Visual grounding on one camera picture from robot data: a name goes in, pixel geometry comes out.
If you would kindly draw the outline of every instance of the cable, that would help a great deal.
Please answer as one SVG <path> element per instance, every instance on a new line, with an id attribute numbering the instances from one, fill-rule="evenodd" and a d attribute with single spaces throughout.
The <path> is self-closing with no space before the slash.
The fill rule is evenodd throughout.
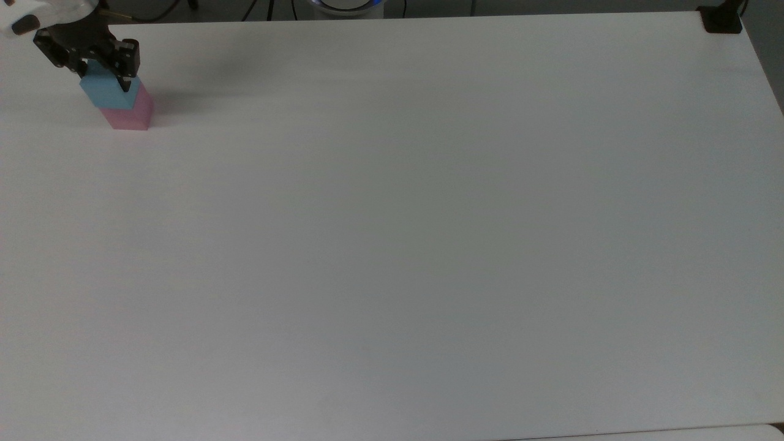
<path id="1" fill-rule="evenodd" d="M 267 21 L 272 21 L 272 9 L 275 8 L 275 0 L 270 0 L 270 5 L 267 7 Z"/>
<path id="2" fill-rule="evenodd" d="M 153 17 L 153 18 L 139 18 L 137 16 L 132 16 L 131 20 L 133 20 L 133 21 L 135 21 L 137 23 L 155 23 L 156 21 L 163 19 L 163 17 L 168 16 L 169 13 L 171 13 L 174 10 L 174 8 L 176 8 L 177 5 L 179 5 L 179 3 L 180 3 L 180 0 L 174 0 L 172 5 L 166 11 L 163 11 L 163 13 L 161 15 L 159 15 L 159 16 L 156 16 L 156 17 Z"/>
<path id="3" fill-rule="evenodd" d="M 253 6 L 255 6 L 255 5 L 256 5 L 256 2 L 257 2 L 257 1 L 258 1 L 258 0 L 253 0 L 252 2 L 250 2 L 250 6 L 248 6 L 248 10 L 247 10 L 247 11 L 245 11 L 245 15 L 244 15 L 244 16 L 242 16 L 242 20 L 240 20 L 240 21 L 245 21 L 245 20 L 247 20 L 247 19 L 248 19 L 248 16 L 250 15 L 250 12 L 251 12 L 251 11 L 253 11 Z"/>

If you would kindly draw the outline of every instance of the stacked blocks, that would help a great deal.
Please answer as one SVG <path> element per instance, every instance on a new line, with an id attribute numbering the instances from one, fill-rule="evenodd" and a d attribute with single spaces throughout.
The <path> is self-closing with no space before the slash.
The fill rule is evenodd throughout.
<path id="1" fill-rule="evenodd" d="M 112 129 L 147 130 L 153 102 L 144 84 L 134 78 L 124 92 L 114 75 L 95 60 L 88 60 L 87 73 L 79 85 L 100 109 Z"/>

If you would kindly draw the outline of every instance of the floor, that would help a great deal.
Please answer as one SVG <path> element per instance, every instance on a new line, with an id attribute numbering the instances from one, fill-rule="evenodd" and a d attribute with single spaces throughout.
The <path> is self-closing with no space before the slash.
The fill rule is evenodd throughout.
<path id="1" fill-rule="evenodd" d="M 138 17 L 157 16 L 165 7 L 162 0 L 108 0 L 118 12 Z M 258 0 L 248 20 L 265 20 L 270 0 Z M 387 18 L 429 16 L 468 16 L 471 0 L 388 0 Z M 181 2 L 163 22 L 239 21 L 252 0 L 200 0 L 198 10 Z M 688 11 L 699 5 L 717 5 L 720 0 L 476 0 L 475 14 L 523 15 L 555 13 L 621 13 L 646 11 Z M 278 0 L 273 20 L 293 20 L 292 7 L 300 20 L 313 18 L 307 0 Z M 768 76 L 779 107 L 784 110 L 784 0 L 750 0 L 743 22 L 751 37 L 762 67 Z"/>

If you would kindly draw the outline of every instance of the white table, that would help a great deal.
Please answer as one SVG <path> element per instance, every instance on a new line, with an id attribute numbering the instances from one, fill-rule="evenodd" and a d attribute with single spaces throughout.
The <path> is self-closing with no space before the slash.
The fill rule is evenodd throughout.
<path id="1" fill-rule="evenodd" d="M 784 118 L 746 34 L 114 32 L 141 43 L 149 132 L 0 42 L 3 441 L 784 421 Z"/>
<path id="2" fill-rule="evenodd" d="M 549 441 L 782 441 L 783 439 L 784 435 L 769 425 L 548 438 Z"/>

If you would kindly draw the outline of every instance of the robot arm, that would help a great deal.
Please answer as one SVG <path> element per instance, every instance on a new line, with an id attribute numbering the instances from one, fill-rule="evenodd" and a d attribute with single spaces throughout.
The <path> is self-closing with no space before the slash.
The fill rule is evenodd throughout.
<path id="1" fill-rule="evenodd" d="M 95 60 L 128 91 L 139 70 L 139 42 L 118 41 L 106 18 L 102 0 L 3 0 L 0 26 L 8 37 L 36 31 L 33 43 L 56 67 L 83 77 L 85 60 Z"/>

